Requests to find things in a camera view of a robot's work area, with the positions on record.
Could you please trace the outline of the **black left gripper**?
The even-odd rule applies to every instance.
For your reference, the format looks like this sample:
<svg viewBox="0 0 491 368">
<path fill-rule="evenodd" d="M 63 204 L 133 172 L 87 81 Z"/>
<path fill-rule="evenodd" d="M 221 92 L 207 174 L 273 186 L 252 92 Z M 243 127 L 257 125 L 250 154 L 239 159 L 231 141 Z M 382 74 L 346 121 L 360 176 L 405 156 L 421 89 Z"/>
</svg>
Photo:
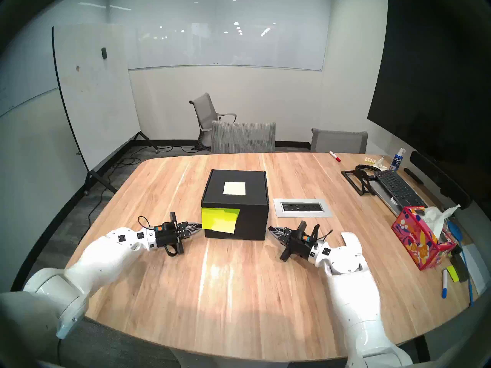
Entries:
<svg viewBox="0 0 491 368">
<path fill-rule="evenodd" d="M 182 240 L 190 238 L 202 229 L 201 223 L 178 223 L 175 212 L 170 213 L 170 221 L 156 226 L 156 245 L 163 247 L 168 256 L 184 254 Z"/>
</svg>

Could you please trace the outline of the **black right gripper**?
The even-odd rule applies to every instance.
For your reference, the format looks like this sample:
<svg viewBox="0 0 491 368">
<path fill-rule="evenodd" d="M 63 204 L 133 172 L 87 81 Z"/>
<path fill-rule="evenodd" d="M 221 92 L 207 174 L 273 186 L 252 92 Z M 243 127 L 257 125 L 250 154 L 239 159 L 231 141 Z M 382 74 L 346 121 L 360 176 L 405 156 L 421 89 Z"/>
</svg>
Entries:
<svg viewBox="0 0 491 368">
<path fill-rule="evenodd" d="M 305 232 L 306 226 L 306 222 L 302 220 L 294 230 L 288 227 L 268 227 L 269 232 L 285 247 L 280 260 L 287 261 L 291 255 L 308 260 L 311 251 L 311 237 Z"/>
</svg>

